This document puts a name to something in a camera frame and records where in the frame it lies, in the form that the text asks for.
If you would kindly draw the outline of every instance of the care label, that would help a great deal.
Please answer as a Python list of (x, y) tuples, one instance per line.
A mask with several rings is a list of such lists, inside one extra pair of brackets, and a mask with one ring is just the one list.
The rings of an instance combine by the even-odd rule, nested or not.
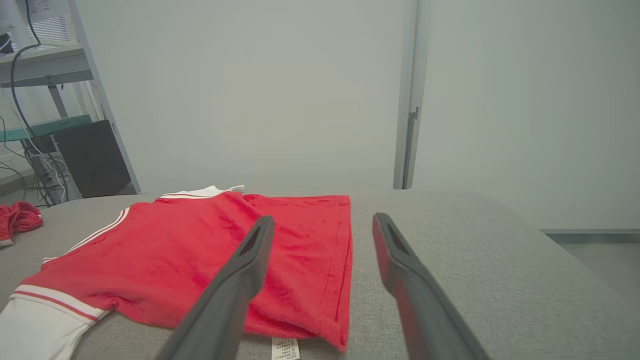
[(299, 360), (300, 349), (296, 339), (271, 338), (271, 360)]

